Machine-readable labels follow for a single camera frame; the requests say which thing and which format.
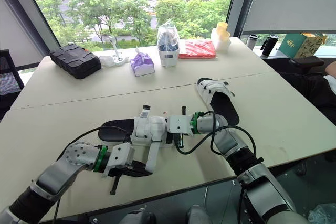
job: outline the white table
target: white table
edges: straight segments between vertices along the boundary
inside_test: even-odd
[[[239,126],[254,137],[257,156],[276,166],[336,147],[336,127],[277,73],[226,79],[235,93],[232,102]],[[116,95],[98,99],[9,111],[0,123],[0,209],[16,197],[51,164],[64,146],[81,133],[109,120],[139,115],[144,104],[152,115],[206,111],[195,85]],[[186,149],[200,140],[186,139]],[[250,145],[248,138],[241,137]],[[97,142],[97,134],[85,138]],[[148,148],[137,147],[135,159],[146,160]],[[209,141],[184,156],[173,148],[159,153],[156,171],[143,178],[123,176],[117,195],[109,195],[113,179],[82,172],[63,196],[59,217],[127,204],[184,188],[234,176],[228,164],[211,153]],[[52,209],[44,218],[49,220]]]
[[[231,38],[228,53],[213,60],[180,59],[177,66],[164,68],[160,64],[156,47],[140,48],[148,53],[155,67],[155,74],[135,77],[130,64],[102,68],[85,79],[77,80],[45,57],[27,83],[11,109],[22,109],[48,104],[80,101],[112,95],[171,88],[194,84],[199,78],[228,79],[252,74],[273,72],[238,38]],[[134,58],[134,49],[122,49],[123,55]],[[95,52],[97,56],[112,51]]]

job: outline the black thermos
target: black thermos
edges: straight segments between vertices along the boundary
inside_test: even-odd
[[[264,41],[263,46],[260,49],[260,50],[263,50],[263,53],[262,53],[263,56],[269,56],[273,47],[278,42],[278,39],[279,37],[274,34],[267,37],[267,39]]]

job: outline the white thermos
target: white thermos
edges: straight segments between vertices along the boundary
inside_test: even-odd
[[[257,43],[257,40],[258,40],[258,35],[256,34],[251,34],[250,36],[248,36],[247,43],[246,43],[247,47],[253,50],[254,46]]]

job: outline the red package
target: red package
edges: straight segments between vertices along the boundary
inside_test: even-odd
[[[178,55],[180,59],[212,59],[216,57],[215,47],[209,39],[190,39],[185,40],[184,44],[180,46],[180,54]]]

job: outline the green box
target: green box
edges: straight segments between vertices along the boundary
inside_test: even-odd
[[[325,39],[323,34],[287,34],[279,50],[291,59],[305,58],[313,56]]]

